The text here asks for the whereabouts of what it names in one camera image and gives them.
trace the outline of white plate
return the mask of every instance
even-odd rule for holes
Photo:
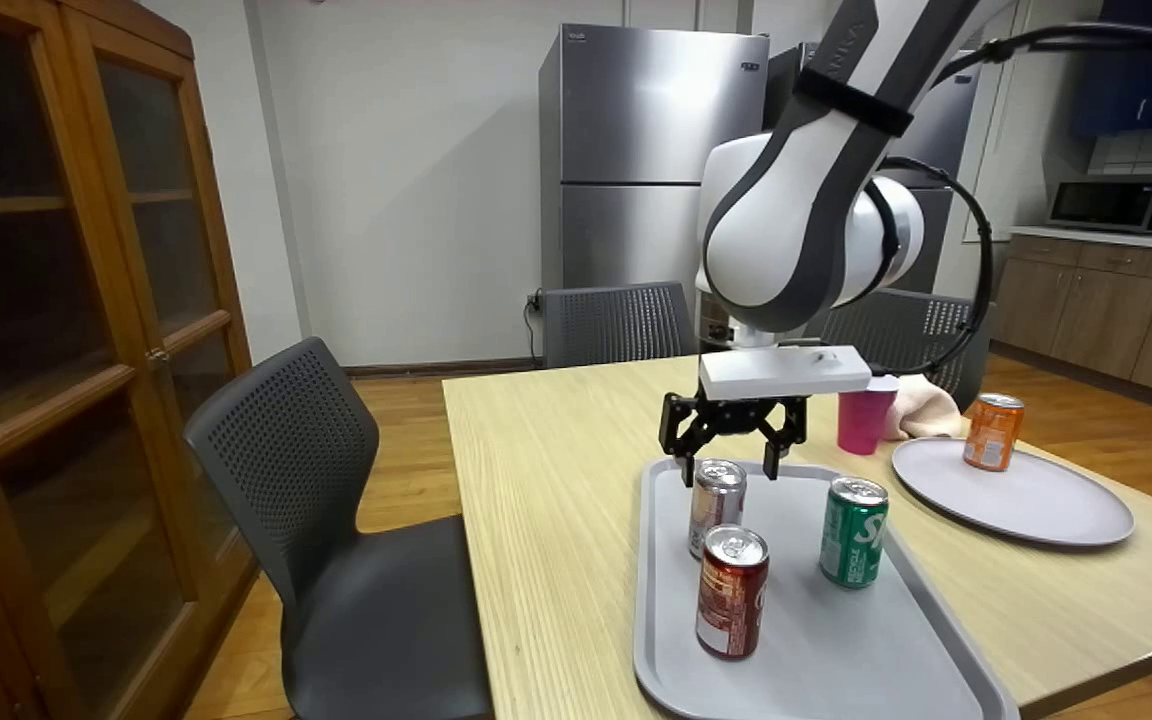
[[[920,439],[890,453],[890,470],[932,506],[999,537],[1061,546],[1103,546],[1131,537],[1131,510],[1092,477],[1012,453],[1008,470],[963,465],[959,439]]]

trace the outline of soda can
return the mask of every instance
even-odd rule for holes
[[[972,431],[963,458],[984,470],[1005,470],[1018,434],[1025,402],[1005,392],[980,392],[972,402]]]
[[[767,545],[760,530],[720,525],[705,530],[694,640],[725,659],[743,659],[760,643],[767,583]]]
[[[705,557],[705,530],[717,525],[741,525],[743,510],[743,466],[732,458],[699,455],[693,470],[693,525],[686,550]]]
[[[824,501],[818,571],[843,588],[865,588],[881,574],[886,525],[886,487],[835,477]]]

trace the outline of gray tray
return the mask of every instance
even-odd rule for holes
[[[757,465],[743,470],[743,525],[770,550],[760,646],[749,659],[717,659],[694,640],[699,569],[686,550],[693,495],[681,466],[661,458],[640,479],[633,651],[640,688],[664,712],[760,720],[1018,715],[890,530],[877,583],[846,593],[818,574],[827,466],[785,465],[776,484]]]

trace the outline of green soda can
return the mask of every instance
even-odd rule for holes
[[[843,588],[865,588],[881,574],[886,487],[835,477],[827,479],[818,571]]]

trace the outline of gray chair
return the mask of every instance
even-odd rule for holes
[[[694,314],[681,282],[543,289],[531,297],[540,363],[613,363],[694,351]]]
[[[884,289],[808,322],[824,343],[854,343],[881,373],[929,373],[959,406],[980,395],[986,314],[967,347],[929,369],[967,322],[972,300]]]
[[[356,530],[378,431],[323,340],[221,389],[184,434],[284,598],[296,715],[492,712],[462,525]]]

